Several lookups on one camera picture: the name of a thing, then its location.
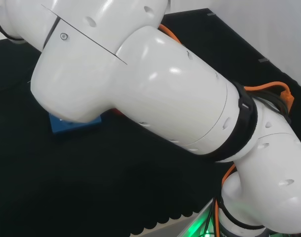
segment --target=white wall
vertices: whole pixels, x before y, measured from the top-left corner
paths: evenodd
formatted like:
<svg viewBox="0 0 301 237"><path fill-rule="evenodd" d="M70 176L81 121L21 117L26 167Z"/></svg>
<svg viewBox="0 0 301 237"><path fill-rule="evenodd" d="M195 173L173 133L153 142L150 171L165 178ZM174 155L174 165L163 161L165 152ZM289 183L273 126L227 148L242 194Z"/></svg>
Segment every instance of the white wall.
<svg viewBox="0 0 301 237"><path fill-rule="evenodd" d="M171 0L171 12L208 8L213 0Z"/></svg>
<svg viewBox="0 0 301 237"><path fill-rule="evenodd" d="M209 8L301 85L301 0L213 0Z"/></svg>

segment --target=blue block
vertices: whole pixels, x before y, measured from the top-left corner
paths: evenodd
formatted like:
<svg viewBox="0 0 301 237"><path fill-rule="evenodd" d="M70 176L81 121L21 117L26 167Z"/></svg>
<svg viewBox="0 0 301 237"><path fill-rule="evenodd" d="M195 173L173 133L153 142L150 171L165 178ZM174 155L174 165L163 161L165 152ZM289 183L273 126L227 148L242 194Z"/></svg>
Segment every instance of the blue block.
<svg viewBox="0 0 301 237"><path fill-rule="evenodd" d="M61 120L51 114L49 114L51 130L53 133L67 132L72 130L78 130L84 127L93 126L102 122L101 117L89 123L76 123L76 122L66 122Z"/></svg>

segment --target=screw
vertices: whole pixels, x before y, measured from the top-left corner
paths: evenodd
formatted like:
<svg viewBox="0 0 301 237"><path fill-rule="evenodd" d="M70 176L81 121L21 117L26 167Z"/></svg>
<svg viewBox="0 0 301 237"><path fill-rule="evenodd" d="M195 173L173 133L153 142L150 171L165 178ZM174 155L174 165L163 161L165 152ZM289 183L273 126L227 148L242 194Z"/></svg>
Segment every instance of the screw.
<svg viewBox="0 0 301 237"><path fill-rule="evenodd" d="M60 37L62 40L66 40L68 38L68 35L66 33L61 33Z"/></svg>

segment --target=robotic arm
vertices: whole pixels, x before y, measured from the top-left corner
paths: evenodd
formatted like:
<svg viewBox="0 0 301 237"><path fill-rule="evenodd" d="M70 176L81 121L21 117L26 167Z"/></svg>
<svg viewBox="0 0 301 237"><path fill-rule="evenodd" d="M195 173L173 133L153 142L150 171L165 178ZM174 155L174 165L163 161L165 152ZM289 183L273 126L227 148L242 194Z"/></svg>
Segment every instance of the robotic arm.
<svg viewBox="0 0 301 237"><path fill-rule="evenodd" d="M167 4L4 0L0 28L42 52L31 90L48 112L89 122L117 108L202 158L234 161L238 172L222 189L230 215L301 233L300 141L283 116L158 30ZM241 237L264 231L237 226L221 209L219 220Z"/></svg>

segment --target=black table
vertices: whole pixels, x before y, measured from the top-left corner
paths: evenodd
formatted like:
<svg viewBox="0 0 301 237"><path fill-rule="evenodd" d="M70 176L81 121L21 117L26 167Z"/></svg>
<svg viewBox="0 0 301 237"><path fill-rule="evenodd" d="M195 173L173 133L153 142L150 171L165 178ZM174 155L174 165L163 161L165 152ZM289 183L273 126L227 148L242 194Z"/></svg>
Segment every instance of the black table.
<svg viewBox="0 0 301 237"><path fill-rule="evenodd" d="M163 23L228 79L286 82L301 139L301 87L208 13ZM0 40L0 237L128 237L199 212L213 197L231 164L208 164L112 112L102 125L54 136L28 83L39 56Z"/></svg>

